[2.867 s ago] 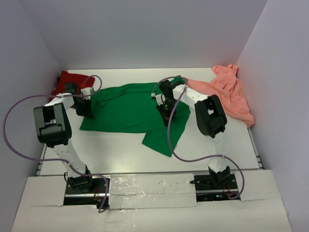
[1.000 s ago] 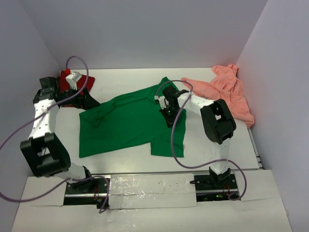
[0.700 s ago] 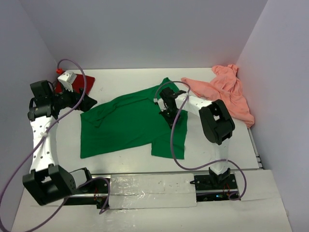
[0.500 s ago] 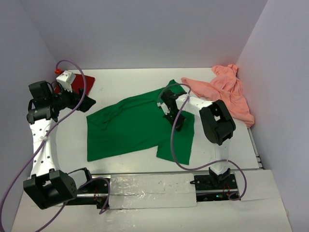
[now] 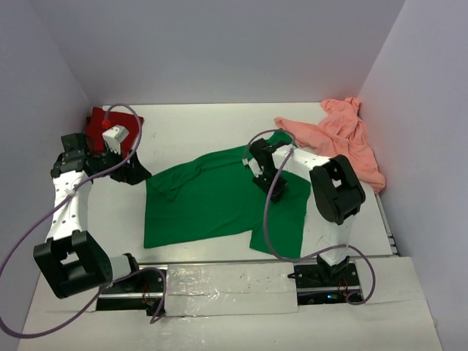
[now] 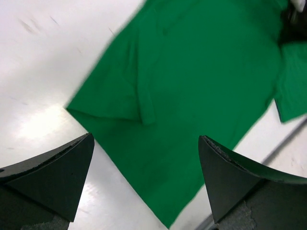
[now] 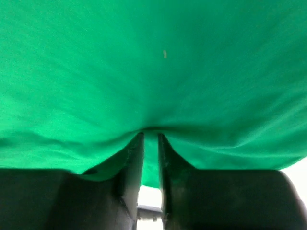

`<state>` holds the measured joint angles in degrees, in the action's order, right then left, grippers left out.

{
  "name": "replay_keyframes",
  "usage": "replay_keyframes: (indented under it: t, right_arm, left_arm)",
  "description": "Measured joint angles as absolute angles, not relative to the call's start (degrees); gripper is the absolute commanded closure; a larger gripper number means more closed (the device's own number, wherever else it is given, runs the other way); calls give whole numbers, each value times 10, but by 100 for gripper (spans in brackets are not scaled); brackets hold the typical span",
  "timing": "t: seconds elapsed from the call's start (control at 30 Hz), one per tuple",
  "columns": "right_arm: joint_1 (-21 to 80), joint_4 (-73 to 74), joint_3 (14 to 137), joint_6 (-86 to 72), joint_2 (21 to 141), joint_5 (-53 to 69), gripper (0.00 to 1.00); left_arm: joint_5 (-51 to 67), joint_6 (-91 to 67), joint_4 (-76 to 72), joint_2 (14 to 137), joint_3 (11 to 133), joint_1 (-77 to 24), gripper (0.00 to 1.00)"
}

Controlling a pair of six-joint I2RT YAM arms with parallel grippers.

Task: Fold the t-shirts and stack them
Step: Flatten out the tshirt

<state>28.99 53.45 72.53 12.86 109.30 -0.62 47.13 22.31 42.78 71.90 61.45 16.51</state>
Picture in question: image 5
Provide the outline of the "green t-shirt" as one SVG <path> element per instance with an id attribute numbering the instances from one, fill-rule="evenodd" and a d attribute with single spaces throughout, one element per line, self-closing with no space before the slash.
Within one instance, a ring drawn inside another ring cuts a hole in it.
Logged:
<path id="1" fill-rule="evenodd" d="M 266 194 L 241 161 L 243 146 L 199 156 L 146 180 L 146 249 L 250 232 L 250 249 L 269 253 L 264 239 Z M 283 172 L 287 189 L 268 211 L 268 234 L 283 257 L 301 255 L 310 183 Z"/>

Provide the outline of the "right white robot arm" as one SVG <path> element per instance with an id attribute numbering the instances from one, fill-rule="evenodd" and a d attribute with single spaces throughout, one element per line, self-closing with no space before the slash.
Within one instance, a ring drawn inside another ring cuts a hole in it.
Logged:
<path id="1" fill-rule="evenodd" d="M 267 195 L 263 211 L 263 230 L 267 247 L 272 250 L 268 234 L 268 211 L 287 189 L 281 177 L 286 171 L 310 183 L 317 212 L 327 222 L 318 241 L 317 275 L 327 286 L 335 285 L 344 274 L 350 261 L 348 249 L 352 223 L 358 215 L 366 194 L 350 161 L 344 155 L 319 156 L 294 146 L 293 143 L 251 140 L 242 162 L 253 175 L 253 182 Z"/>

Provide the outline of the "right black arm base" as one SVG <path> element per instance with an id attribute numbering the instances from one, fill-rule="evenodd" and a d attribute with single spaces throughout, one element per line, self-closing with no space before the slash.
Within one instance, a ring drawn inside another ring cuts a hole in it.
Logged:
<path id="1" fill-rule="evenodd" d="M 363 300 L 360 280 L 354 263 L 350 263 L 338 277 L 325 281 L 319 276 L 317 264 L 294 265 L 287 275 L 295 282 L 298 304 L 320 305 L 360 303 Z"/>

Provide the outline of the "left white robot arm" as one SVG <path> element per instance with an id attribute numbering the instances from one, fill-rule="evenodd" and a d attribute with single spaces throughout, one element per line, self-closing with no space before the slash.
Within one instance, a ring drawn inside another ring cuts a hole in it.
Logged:
<path id="1" fill-rule="evenodd" d="M 109 256 L 88 231 L 88 198 L 95 178 L 110 176 L 136 185 L 151 174 L 135 151 L 125 152 L 129 131 L 116 125 L 102 134 L 105 150 L 96 153 L 84 133 L 62 137 L 64 150 L 50 171 L 57 211 L 43 244 L 33 256 L 57 298 L 68 298 L 114 281 L 126 291 L 143 283 L 143 273 L 130 253 Z"/>

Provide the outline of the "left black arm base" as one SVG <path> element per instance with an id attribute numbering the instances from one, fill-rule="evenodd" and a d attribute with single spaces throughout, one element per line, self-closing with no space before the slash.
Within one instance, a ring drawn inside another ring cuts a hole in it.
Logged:
<path id="1" fill-rule="evenodd" d="M 167 270 L 143 268 L 143 272 L 107 288 L 97 299 L 98 312 L 145 312 L 147 317 L 165 314 L 163 299 Z"/>

